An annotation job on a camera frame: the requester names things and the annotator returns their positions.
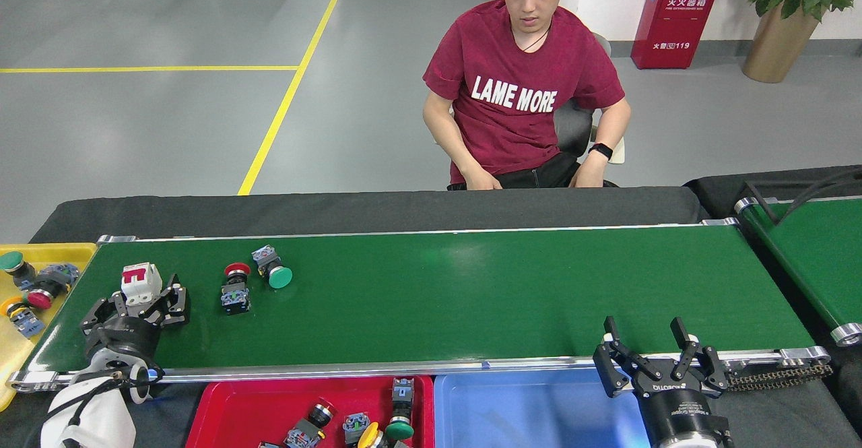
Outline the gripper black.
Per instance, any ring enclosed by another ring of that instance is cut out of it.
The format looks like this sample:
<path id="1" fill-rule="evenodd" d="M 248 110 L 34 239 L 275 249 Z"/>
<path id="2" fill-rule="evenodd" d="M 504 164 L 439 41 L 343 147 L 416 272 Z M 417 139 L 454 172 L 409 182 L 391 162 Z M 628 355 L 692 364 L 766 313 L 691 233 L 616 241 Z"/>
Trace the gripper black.
<path id="1" fill-rule="evenodd" d="M 190 297 L 178 274 L 166 287 L 139 306 L 139 318 L 127 316 L 127 302 L 121 291 L 99 298 L 79 324 L 86 343 L 84 356 L 91 360 L 102 350 L 132 356 L 154 365 L 161 328 L 189 322 Z"/>
<path id="2" fill-rule="evenodd" d="M 671 375 L 661 379 L 658 365 L 622 343 L 612 316 L 603 326 L 605 334 L 592 355 L 601 384 L 611 398 L 634 386 L 650 445 L 733 445 L 729 421 L 714 415 L 707 401 L 730 388 L 729 371 L 713 346 L 702 346 L 680 317 L 672 319 L 670 329 L 682 351 Z M 698 361 L 696 374 L 687 375 L 693 359 Z"/>

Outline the person's right hand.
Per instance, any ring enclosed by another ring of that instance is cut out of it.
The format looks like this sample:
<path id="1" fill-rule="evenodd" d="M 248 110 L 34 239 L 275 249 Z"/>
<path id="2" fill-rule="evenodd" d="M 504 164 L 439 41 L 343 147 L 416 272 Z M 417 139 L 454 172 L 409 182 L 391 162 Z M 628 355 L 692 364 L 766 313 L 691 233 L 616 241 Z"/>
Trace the person's right hand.
<path id="1" fill-rule="evenodd" d="M 504 188 L 495 176 L 481 168 L 481 166 L 478 166 L 477 168 L 466 168 L 461 172 L 461 174 L 465 179 L 466 189 L 470 191 Z"/>

